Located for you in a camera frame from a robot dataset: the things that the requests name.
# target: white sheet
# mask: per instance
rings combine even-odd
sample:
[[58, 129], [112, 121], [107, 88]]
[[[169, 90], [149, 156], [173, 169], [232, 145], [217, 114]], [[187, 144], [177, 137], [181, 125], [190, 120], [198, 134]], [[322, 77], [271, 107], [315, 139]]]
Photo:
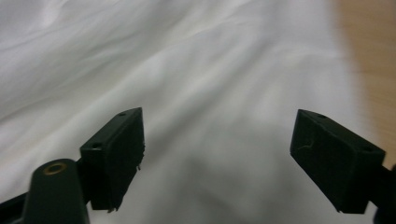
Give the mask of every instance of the white sheet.
[[298, 108], [367, 136], [346, 54], [326, 0], [0, 1], [0, 201], [142, 106], [142, 171], [92, 223], [371, 223], [289, 155]]

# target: white cloth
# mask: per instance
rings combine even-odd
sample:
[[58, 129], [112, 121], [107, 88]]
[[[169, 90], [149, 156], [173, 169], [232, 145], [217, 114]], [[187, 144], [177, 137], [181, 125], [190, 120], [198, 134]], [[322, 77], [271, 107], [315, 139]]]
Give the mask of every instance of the white cloth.
[[142, 106], [142, 171], [92, 223], [371, 223], [289, 153], [298, 108], [367, 135], [342, 47], [326, 0], [0, 1], [0, 200]]

